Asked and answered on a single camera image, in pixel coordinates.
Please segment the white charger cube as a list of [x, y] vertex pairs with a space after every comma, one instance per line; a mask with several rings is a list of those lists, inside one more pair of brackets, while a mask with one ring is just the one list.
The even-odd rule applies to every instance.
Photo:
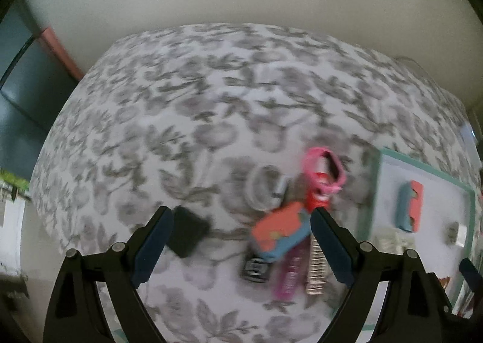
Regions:
[[448, 244], [463, 248], [466, 243], [468, 227], [459, 222], [453, 222], [448, 230]]

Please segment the small coral blue toy block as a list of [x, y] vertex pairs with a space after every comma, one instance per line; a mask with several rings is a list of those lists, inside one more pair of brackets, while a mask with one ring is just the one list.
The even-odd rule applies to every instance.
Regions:
[[420, 227], [424, 187], [415, 180], [406, 182], [399, 189], [395, 223], [405, 232], [417, 232]]

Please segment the beige staple strip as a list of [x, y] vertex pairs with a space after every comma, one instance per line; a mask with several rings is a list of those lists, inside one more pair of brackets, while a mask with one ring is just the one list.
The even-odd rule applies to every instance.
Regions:
[[318, 296], [323, 292], [326, 282], [327, 260], [313, 234], [310, 235], [309, 263], [305, 292], [309, 296]]

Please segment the purple lighter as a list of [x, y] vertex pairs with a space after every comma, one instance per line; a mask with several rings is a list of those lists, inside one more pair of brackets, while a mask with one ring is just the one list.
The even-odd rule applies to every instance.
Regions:
[[275, 300], [291, 301], [306, 275], [309, 238], [287, 252], [281, 262], [274, 288]]

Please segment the black rectangular box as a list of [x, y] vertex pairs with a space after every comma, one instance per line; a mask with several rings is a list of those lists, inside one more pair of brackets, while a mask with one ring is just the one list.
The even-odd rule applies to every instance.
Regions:
[[174, 226], [167, 245], [179, 258], [188, 258], [210, 231], [209, 220], [186, 207], [174, 209]]

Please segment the large coral blue toy block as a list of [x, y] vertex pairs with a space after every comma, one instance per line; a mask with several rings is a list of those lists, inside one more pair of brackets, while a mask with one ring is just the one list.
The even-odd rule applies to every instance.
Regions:
[[310, 235], [310, 214], [293, 201], [270, 212], [251, 229], [251, 246], [263, 260], [273, 263]]

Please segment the teal rimmed white tray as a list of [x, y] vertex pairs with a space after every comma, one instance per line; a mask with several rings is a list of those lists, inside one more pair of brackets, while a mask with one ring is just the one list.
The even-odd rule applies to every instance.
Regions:
[[[362, 171], [351, 171], [345, 186], [332, 200], [333, 212], [358, 241], [376, 243], [384, 234], [397, 231], [395, 223], [399, 189], [415, 180], [424, 187], [420, 227], [401, 235], [414, 245], [426, 271], [447, 277], [445, 289], [456, 305], [463, 279], [459, 263], [472, 253], [476, 223], [476, 194], [467, 184], [391, 149], [371, 152]], [[463, 248], [448, 244], [453, 222], [468, 227]]]

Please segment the white device with blue light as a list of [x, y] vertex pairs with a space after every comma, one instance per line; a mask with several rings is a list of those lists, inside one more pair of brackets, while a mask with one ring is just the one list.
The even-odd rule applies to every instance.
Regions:
[[460, 134], [470, 162], [477, 170], [480, 170], [482, 168], [482, 162], [477, 151], [476, 136], [471, 124], [468, 121], [464, 122], [461, 126]]

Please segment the white smartwatch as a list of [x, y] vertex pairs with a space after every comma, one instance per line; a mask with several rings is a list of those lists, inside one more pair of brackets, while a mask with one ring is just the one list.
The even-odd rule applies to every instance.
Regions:
[[257, 165], [246, 177], [244, 196], [254, 210], [270, 212], [283, 205], [291, 179], [275, 165]]

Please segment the dark blue cabinet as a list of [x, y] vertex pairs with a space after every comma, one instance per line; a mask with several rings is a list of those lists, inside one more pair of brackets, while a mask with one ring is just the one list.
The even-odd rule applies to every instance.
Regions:
[[42, 38], [24, 0], [1, 20], [1, 168], [32, 176], [55, 119], [78, 81]]

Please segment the grey floral tablecloth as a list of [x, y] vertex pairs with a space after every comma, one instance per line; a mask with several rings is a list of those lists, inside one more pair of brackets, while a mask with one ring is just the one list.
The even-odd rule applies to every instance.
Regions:
[[240, 274], [262, 211], [244, 196], [257, 165], [275, 165], [303, 199], [312, 147], [362, 171], [390, 148], [472, 188], [462, 103], [406, 64], [330, 36], [261, 24], [196, 24], [115, 42], [70, 95], [30, 182], [61, 251], [106, 251], [159, 206], [209, 220], [186, 259], [165, 250], [139, 293], [170, 342], [314, 342], [344, 295], [281, 302]]

